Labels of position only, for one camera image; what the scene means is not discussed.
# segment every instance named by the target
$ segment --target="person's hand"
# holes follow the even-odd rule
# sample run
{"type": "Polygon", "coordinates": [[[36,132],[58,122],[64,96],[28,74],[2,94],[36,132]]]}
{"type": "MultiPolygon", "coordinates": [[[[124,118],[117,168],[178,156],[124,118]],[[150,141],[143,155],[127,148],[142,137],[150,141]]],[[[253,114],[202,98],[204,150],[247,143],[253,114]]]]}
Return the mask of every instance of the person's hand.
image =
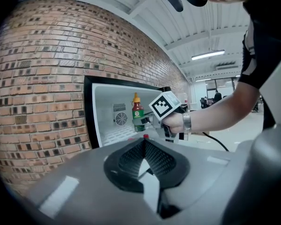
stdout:
{"type": "Polygon", "coordinates": [[[181,113],[172,112],[163,119],[163,124],[170,127],[172,133],[184,132],[183,117],[181,113]]]}

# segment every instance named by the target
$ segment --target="black cable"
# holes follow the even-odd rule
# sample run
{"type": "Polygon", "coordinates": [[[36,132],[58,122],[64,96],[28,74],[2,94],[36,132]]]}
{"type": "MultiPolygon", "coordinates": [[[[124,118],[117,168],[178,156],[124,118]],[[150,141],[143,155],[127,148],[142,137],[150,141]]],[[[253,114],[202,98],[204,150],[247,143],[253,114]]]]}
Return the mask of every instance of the black cable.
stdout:
{"type": "Polygon", "coordinates": [[[216,142],[218,142],[227,152],[229,152],[228,148],[226,148],[226,146],[225,146],[224,144],[222,144],[219,140],[217,140],[216,138],[214,138],[214,137],[208,135],[207,133],[204,133],[204,132],[203,132],[203,134],[204,134],[205,136],[207,136],[207,137],[209,137],[209,138],[215,140],[216,142]]]}

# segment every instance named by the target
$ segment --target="mini fridge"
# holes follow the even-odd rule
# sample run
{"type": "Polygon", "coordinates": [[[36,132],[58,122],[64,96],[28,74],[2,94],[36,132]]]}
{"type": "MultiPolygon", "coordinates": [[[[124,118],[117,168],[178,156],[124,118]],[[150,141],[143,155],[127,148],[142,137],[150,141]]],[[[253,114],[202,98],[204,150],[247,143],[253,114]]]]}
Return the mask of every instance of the mini fridge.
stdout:
{"type": "Polygon", "coordinates": [[[132,107],[134,93],[140,97],[144,113],[151,112],[151,103],[170,87],[159,88],[120,79],[85,76],[84,109],[92,148],[99,148],[127,140],[140,133],[134,130],[132,107]]]}

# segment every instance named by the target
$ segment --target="bottle label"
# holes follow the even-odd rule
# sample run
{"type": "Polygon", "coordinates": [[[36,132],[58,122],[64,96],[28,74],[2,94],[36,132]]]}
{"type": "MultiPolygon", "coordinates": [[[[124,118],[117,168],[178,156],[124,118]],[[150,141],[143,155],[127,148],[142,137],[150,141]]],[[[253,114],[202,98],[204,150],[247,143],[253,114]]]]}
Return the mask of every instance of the bottle label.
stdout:
{"type": "MultiPolygon", "coordinates": [[[[144,116],[144,110],[132,111],[133,119],[141,118],[144,116]]],[[[136,132],[145,131],[145,125],[134,126],[136,132]]]]}

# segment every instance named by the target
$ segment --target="brick wall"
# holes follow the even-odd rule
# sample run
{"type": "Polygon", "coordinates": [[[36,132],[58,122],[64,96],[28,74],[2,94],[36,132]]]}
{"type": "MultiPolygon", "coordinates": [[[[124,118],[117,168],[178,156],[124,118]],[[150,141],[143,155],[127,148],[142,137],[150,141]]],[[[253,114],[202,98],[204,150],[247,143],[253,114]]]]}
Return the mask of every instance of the brick wall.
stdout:
{"type": "Polygon", "coordinates": [[[20,3],[0,30],[0,173],[19,193],[91,149],[84,75],[187,90],[168,56],[114,14],[74,0],[20,3]]]}

